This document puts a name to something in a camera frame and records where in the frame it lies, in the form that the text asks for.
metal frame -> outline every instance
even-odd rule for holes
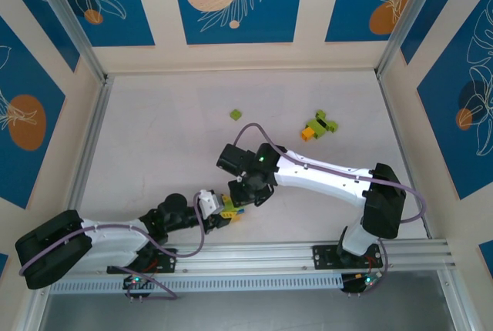
[[[56,17],[59,19],[60,23],[62,23],[63,28],[79,51],[81,57],[86,60],[89,70],[98,79],[98,81],[103,84],[106,80],[106,74],[104,73],[98,57],[92,50],[91,42],[84,33],[82,26],[74,15],[74,12],[70,8],[67,0],[46,1],[56,14]]]
[[[94,157],[94,152],[96,151],[102,121],[105,118],[109,95],[111,94],[114,80],[114,77],[108,77],[104,83],[104,86],[99,90],[96,106],[92,112],[91,121],[86,134],[86,140],[84,141],[81,159],[75,172],[72,188],[70,190],[67,209],[77,210],[82,202],[84,190],[86,189],[87,178],[89,177],[89,171],[91,169],[92,158]]]
[[[90,126],[86,134],[86,141],[83,146],[81,159],[75,174],[69,201],[68,209],[77,209],[82,201],[84,189],[92,163],[92,158],[96,150],[96,143],[101,131],[102,122],[109,101],[112,88],[112,80],[107,79],[106,74],[97,59],[92,46],[82,30],[77,18],[74,16],[66,0],[47,0],[53,11],[56,13],[64,29],[73,40],[81,56],[87,61],[93,75],[103,84],[97,103],[92,115]],[[399,50],[405,36],[409,32],[414,20],[418,16],[425,0],[410,0],[406,9],[401,15],[401,19],[396,24],[394,32],[389,38],[384,54],[378,63],[376,74],[379,83],[385,73],[386,68],[391,63],[392,58]],[[401,149],[404,164],[412,183],[411,174],[407,164],[406,155],[400,143],[399,132],[394,124],[393,112],[387,102],[384,87],[381,84],[382,96],[387,106],[389,116],[394,128],[394,133]],[[425,222],[428,234],[429,227]],[[224,288],[222,281],[225,279],[236,281],[276,281],[290,280],[287,287],[285,285],[275,285],[270,289],[284,289],[289,286],[294,288],[323,289],[333,288],[324,284],[324,279],[332,279],[337,283],[340,274],[344,272],[359,272],[356,269],[342,271],[317,271],[314,268],[311,246],[320,244],[334,244],[335,242],[295,242],[295,243],[276,243],[276,244],[244,244],[244,245],[206,245],[203,251],[194,257],[179,259],[176,262],[176,272],[172,275],[157,276],[157,279],[166,282],[170,281],[177,285],[177,291],[217,291]],[[447,242],[443,239],[416,239],[416,240],[392,240],[384,242],[390,263],[390,271],[415,271],[433,270],[437,271],[442,284],[444,295],[458,331],[473,331],[481,329],[481,322],[475,314],[474,307],[468,298],[464,283],[458,275],[454,266],[454,260],[448,248]],[[174,246],[180,251],[188,252],[195,248],[190,246]],[[118,275],[108,276],[106,274],[94,273],[90,276],[69,276],[55,285],[51,286],[53,294],[56,293],[110,293],[122,292],[118,287],[122,277]],[[261,289],[259,283],[252,285],[242,285],[243,290]],[[18,324],[18,331],[36,331],[41,324],[42,314],[48,299],[50,287],[34,291],[29,298],[22,320]]]
[[[391,33],[391,37],[388,39],[384,53],[378,61],[376,68],[377,79],[380,79],[381,76],[385,73],[395,54],[401,48],[402,42],[409,33],[409,30],[414,24],[414,21],[421,11],[421,8],[423,8],[425,2],[426,0],[409,0],[406,4],[401,17],[397,21],[397,24],[395,25],[395,28]]]
[[[387,109],[388,118],[391,120],[392,129],[394,130],[395,139],[397,140],[397,146],[399,147],[399,151],[401,152],[402,161],[404,162],[404,167],[406,168],[406,174],[407,177],[409,178],[409,183],[411,184],[411,187],[413,189],[416,189],[416,184],[414,182],[413,175],[411,173],[411,167],[409,166],[409,163],[407,161],[407,154],[404,150],[404,147],[402,146],[401,133],[399,132],[399,128],[397,127],[394,121],[394,110],[392,108],[392,105],[387,100],[388,99],[387,90],[384,86],[383,79],[381,77],[379,78],[377,76],[377,81],[378,81],[378,85],[380,86],[382,98],[384,99],[385,108]],[[417,206],[420,206],[420,202],[417,196],[415,196],[414,199],[416,200]],[[436,236],[435,234],[436,230],[432,225],[430,225],[427,212],[424,214],[423,223],[424,223],[424,229],[426,229],[426,233],[428,234],[428,238],[429,239],[434,238]]]
[[[157,275],[156,278],[177,292],[340,288],[342,273],[360,272],[361,269],[316,270],[311,248],[325,244],[337,242],[206,245],[193,257],[177,259],[175,273]],[[455,268],[447,241],[443,239],[391,240],[385,241],[384,245],[390,272],[450,271]],[[173,248],[179,252],[195,249],[191,246]],[[225,284],[226,280],[233,285]],[[265,281],[274,281],[275,284],[265,286],[262,284]],[[66,276],[52,286],[52,291],[56,294],[124,293],[121,275],[97,272]]]

black mount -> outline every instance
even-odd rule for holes
[[[283,152],[286,149],[278,146]],[[216,166],[224,169],[238,180],[228,182],[230,197],[234,206],[264,204],[273,194],[277,182],[274,173],[279,169],[280,155],[268,143],[262,144],[257,153],[244,151],[237,146],[227,144]]]
[[[347,227],[336,245],[312,246],[315,269],[368,269],[370,263],[366,257],[374,260],[374,268],[382,268],[384,264],[377,244],[370,245],[363,256],[356,256],[343,249],[342,242],[346,230]]]
[[[375,179],[399,183],[388,165],[377,163],[371,174]],[[395,239],[399,233],[406,192],[392,186],[371,183],[370,190],[363,192],[367,198],[361,225],[371,235],[384,239]]]
[[[21,237],[15,243],[18,258],[24,266],[42,250],[69,233],[81,229],[82,219],[75,210],[66,210]],[[61,279],[92,248],[91,239],[81,233],[43,256],[24,272],[31,290],[41,289]]]
[[[168,233],[186,229],[199,224],[194,208],[186,206],[186,199],[180,194],[171,194],[157,209],[151,209],[140,217],[150,236],[160,245],[168,241]],[[67,210],[48,222],[24,235],[15,244],[21,264],[24,266],[31,258],[48,248],[57,240],[82,228],[82,219],[75,210]],[[206,233],[230,223],[220,215],[212,214],[203,219]],[[25,281],[30,289],[41,289],[61,279],[90,249],[92,240],[81,233],[72,237],[64,245],[53,249],[37,260],[24,272]],[[136,272],[172,273],[176,260],[147,243],[137,252],[137,258],[126,268]],[[123,273],[114,267],[108,267],[107,273]]]
[[[146,225],[147,231],[161,246],[168,242],[168,233],[179,229],[188,229],[199,225],[199,220],[193,207],[186,206],[186,198],[181,194],[171,194],[156,209],[151,209],[139,220]],[[227,226],[231,219],[226,219],[217,214],[212,214],[203,219],[204,230],[207,233],[213,229]],[[167,249],[176,253],[176,249]],[[126,268],[136,272],[174,273],[176,259],[161,252],[152,243],[148,242],[137,252],[137,258]],[[108,267],[107,273],[124,273],[123,271]]]

green block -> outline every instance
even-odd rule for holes
[[[339,125],[336,122],[334,122],[334,121],[327,122],[327,131],[334,133],[337,131],[338,128],[339,128]]]
[[[241,118],[241,112],[238,110],[238,109],[234,109],[231,113],[230,113],[230,117],[232,119],[234,119],[235,121],[237,121],[238,119]]]
[[[325,112],[323,110],[317,110],[317,112],[315,113],[315,118],[316,119],[322,119],[322,120],[325,120],[325,117],[327,117],[327,114],[325,114]]]
[[[315,131],[315,139],[322,137],[325,135],[325,132],[327,132],[327,130],[319,122],[317,122],[316,119],[308,121],[307,127],[311,127],[311,129]]]

metal rod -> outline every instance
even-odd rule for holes
[[[89,70],[98,79],[101,85],[103,85],[106,80],[106,74],[104,73],[101,63],[96,57],[96,54],[92,50],[91,42],[84,33],[82,26],[72,11],[72,8],[70,8],[67,0],[46,1],[55,13],[56,17],[59,19],[63,28],[66,30],[81,57],[87,62]]]
[[[414,21],[423,8],[426,0],[409,0],[401,14],[401,17],[397,21],[391,37],[388,39],[387,46],[382,54],[380,61],[377,64],[377,78],[380,79],[384,75],[388,66],[392,62],[392,59],[400,49],[402,42],[404,42],[409,30],[411,30]]]
[[[113,79],[113,77],[109,77],[106,81],[106,84],[99,90],[98,99],[96,100],[96,106],[92,113],[89,129],[85,137],[81,159],[76,169],[72,188],[70,189],[70,197],[67,209],[77,210],[82,202],[84,190],[86,189],[87,179],[89,177],[89,171],[91,169],[92,158],[94,157],[99,133],[101,132],[102,121],[106,113],[106,108],[108,107],[109,95],[112,90]]]

white wall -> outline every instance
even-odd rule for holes
[[[417,188],[437,237],[447,238],[476,310],[493,327],[493,280],[478,244],[493,239],[493,184],[459,200],[416,88],[479,0],[449,0],[409,66],[399,54],[384,87]]]
[[[300,0],[291,44],[192,45],[177,0],[142,0],[155,47],[95,48],[108,72],[209,69],[373,68],[386,42],[326,43],[335,0]]]
[[[0,16],[65,93],[28,208],[0,198],[0,252],[9,255],[0,282],[0,329],[6,331],[18,322],[30,293],[18,276],[15,241],[65,208],[99,85],[82,60],[75,73],[70,70],[22,0],[0,0]]]

